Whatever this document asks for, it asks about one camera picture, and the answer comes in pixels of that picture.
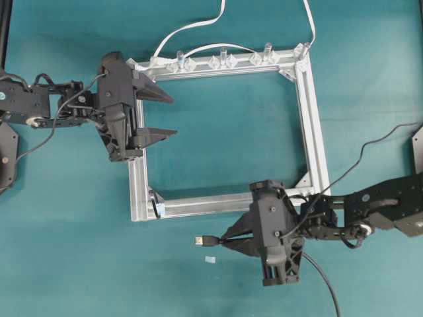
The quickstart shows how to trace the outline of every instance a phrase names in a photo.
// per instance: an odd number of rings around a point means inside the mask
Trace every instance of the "teal cloth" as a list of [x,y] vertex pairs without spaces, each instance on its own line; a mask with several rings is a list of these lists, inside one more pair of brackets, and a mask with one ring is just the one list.
[[[102,55],[147,60],[160,40],[214,16],[218,0],[15,1],[7,71],[28,81],[86,84]],[[422,22],[417,0],[311,1],[311,50],[330,179],[362,143],[394,125],[423,119]],[[310,39],[301,0],[227,2],[213,26],[176,35],[174,57],[213,42],[261,50]],[[150,183],[165,197],[247,191],[277,178],[292,186],[305,171],[293,85],[278,74],[160,83],[174,104],[145,105],[148,126],[179,130],[148,150]],[[56,109],[52,99],[52,109]],[[48,131],[14,126],[20,152]],[[412,172],[412,128],[365,152],[333,189],[345,194]],[[240,214],[131,223],[128,169],[108,161],[92,125],[59,129],[24,159],[0,196],[0,316],[334,316],[319,274],[262,287],[258,259],[196,248],[199,234],[222,234]],[[378,232],[359,250],[307,241],[325,269],[343,316],[421,316],[423,238]],[[215,256],[208,264],[205,256]]]

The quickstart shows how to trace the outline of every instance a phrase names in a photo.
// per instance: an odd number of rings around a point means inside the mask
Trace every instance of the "led light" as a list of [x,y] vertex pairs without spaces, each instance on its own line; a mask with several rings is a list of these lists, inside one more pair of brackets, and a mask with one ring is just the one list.
[[179,69],[178,63],[174,62],[174,63],[167,64],[166,69],[168,71],[171,71],[172,73],[176,73]]
[[234,68],[238,64],[238,60],[234,55],[229,55],[229,57],[226,59],[226,66],[228,68]]
[[226,48],[220,49],[220,65],[226,65],[226,59],[227,59],[227,50]]
[[258,66],[262,63],[262,57],[260,56],[260,54],[258,54],[257,52],[253,53],[250,57],[250,62],[255,65]]
[[183,51],[177,51],[176,53],[176,60],[180,69],[184,68],[185,64],[185,56]]
[[193,71],[197,67],[197,63],[191,57],[188,57],[184,66],[187,71]]
[[220,66],[220,61],[216,57],[212,56],[211,59],[208,61],[208,65],[212,69],[217,69]]
[[279,60],[280,60],[280,55],[276,53],[275,51],[271,51],[268,62],[271,64],[277,64],[279,63]]
[[263,61],[268,61],[271,53],[272,53],[272,44],[266,43],[266,45],[264,46],[264,51],[263,51]]

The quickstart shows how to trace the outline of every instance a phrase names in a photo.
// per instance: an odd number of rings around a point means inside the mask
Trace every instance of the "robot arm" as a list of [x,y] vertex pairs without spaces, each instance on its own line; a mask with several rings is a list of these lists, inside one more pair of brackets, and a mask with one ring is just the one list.
[[[250,185],[253,203],[221,237],[201,236],[196,244],[222,246],[261,258],[263,285],[299,281],[305,238],[341,240],[361,246],[376,229],[397,228],[407,236],[423,234],[423,174],[387,180],[345,196],[312,195],[298,215],[277,181]],[[345,227],[338,227],[335,209],[344,210]],[[286,234],[297,224],[302,225]]]

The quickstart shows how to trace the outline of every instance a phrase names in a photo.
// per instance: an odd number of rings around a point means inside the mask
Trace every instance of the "metal screw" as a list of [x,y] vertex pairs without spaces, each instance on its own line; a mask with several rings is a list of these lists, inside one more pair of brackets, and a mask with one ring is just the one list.
[[369,200],[370,200],[370,195],[369,195],[369,194],[365,194],[365,195],[363,195],[363,197],[362,197],[362,201],[367,202],[367,201],[369,201]]

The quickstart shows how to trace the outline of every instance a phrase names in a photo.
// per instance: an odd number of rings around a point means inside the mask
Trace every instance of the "black bracket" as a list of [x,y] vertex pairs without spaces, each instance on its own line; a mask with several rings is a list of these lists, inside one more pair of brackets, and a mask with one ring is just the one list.
[[0,123],[0,194],[10,187],[16,178],[16,159],[19,136],[7,123]]

